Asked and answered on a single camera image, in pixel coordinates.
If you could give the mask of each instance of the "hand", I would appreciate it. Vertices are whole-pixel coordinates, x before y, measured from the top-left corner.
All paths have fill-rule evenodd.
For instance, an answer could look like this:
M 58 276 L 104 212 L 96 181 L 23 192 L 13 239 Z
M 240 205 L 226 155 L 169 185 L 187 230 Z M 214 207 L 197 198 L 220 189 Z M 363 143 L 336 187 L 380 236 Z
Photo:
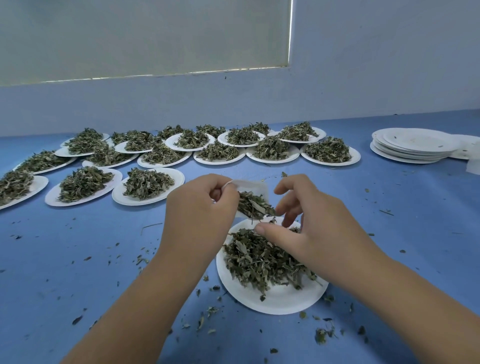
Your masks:
M 239 194 L 231 178 L 218 174 L 198 177 L 171 192 L 158 255 L 188 269 L 205 272 L 225 242 L 238 208 Z
M 317 275 L 346 288 L 362 269 L 384 256 L 342 201 L 317 190 L 307 176 L 285 177 L 274 190 L 287 191 L 275 208 L 278 216 L 285 214 L 283 227 L 261 223 L 255 230 Z M 300 214 L 301 233 L 286 229 Z

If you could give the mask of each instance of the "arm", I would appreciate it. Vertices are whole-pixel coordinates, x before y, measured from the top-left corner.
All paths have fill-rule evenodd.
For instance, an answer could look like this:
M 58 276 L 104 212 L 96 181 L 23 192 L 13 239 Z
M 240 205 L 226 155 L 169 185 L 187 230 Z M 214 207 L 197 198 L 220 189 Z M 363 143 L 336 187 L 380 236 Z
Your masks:
M 220 192 L 228 181 L 202 176 L 168 195 L 157 254 L 62 364 L 156 362 L 175 317 L 235 217 L 237 191 L 227 186 Z
M 283 226 L 258 224 L 269 241 L 352 293 L 391 326 L 423 363 L 480 363 L 480 318 L 406 266 L 387 257 L 343 203 L 304 175 L 282 179 Z M 289 227 L 301 214 L 301 234 Z

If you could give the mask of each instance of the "person's right hand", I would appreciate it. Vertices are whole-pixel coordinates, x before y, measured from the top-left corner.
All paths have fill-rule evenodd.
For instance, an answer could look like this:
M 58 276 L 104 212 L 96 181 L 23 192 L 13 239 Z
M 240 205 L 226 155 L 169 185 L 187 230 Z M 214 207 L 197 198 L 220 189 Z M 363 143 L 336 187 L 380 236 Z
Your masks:
M 286 250 L 323 279 L 346 288 L 385 255 L 338 198 L 320 192 L 304 174 L 284 177 L 275 194 L 283 226 L 260 223 L 255 231 Z M 298 215 L 301 233 L 287 229 Z

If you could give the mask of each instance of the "tabletop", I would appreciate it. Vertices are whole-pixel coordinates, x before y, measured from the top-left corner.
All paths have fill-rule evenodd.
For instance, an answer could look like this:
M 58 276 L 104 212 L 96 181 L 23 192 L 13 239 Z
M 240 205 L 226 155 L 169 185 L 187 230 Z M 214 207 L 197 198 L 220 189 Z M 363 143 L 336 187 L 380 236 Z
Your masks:
M 361 153 L 359 163 L 346 167 L 321 166 L 302 157 L 279 165 L 243 158 L 230 165 L 207 166 L 190 157 L 173 168 L 183 172 L 186 182 L 211 172 L 264 180 L 273 205 L 279 201 L 272 191 L 282 172 L 305 173 L 320 190 L 342 199 L 390 257 L 480 314 L 480 176 L 466 173 L 464 160 L 410 165 L 384 159 L 369 148 L 372 132 L 382 128 L 480 135 L 479 121 L 480 110 L 467 110 L 312 122 Z M 274 130 L 284 125 L 270 124 Z M 57 149 L 71 136 L 0 138 L 0 173 L 33 152 Z M 137 266 L 136 257 L 148 256 L 147 250 L 153 254 L 159 245 L 165 201 L 122 206 L 107 194 L 67 208 L 46 205 L 47 192 L 80 166 L 79 159 L 44 174 L 47 188 L 0 211 L 1 363 L 58 363 L 137 277 L 144 262 Z M 136 161 L 116 169 L 125 177 L 134 166 Z M 299 314 L 252 311 L 223 287 L 219 302 L 219 293 L 209 291 L 220 284 L 214 261 L 206 274 L 209 281 L 196 287 L 200 296 L 194 290 L 175 320 L 159 363 L 265 363 L 265 358 L 289 364 L 417 362 L 395 332 L 340 288 L 329 285 L 327 294 L 334 302 L 318 301 L 301 319 Z M 209 306 L 220 310 L 206 319 L 203 330 L 181 329 L 183 323 L 195 327 Z M 82 318 L 73 325 L 78 317 Z M 318 345 L 315 330 L 332 323 L 338 337 Z M 360 326 L 366 335 L 357 335 Z M 216 329 L 214 334 L 207 333 L 211 328 Z

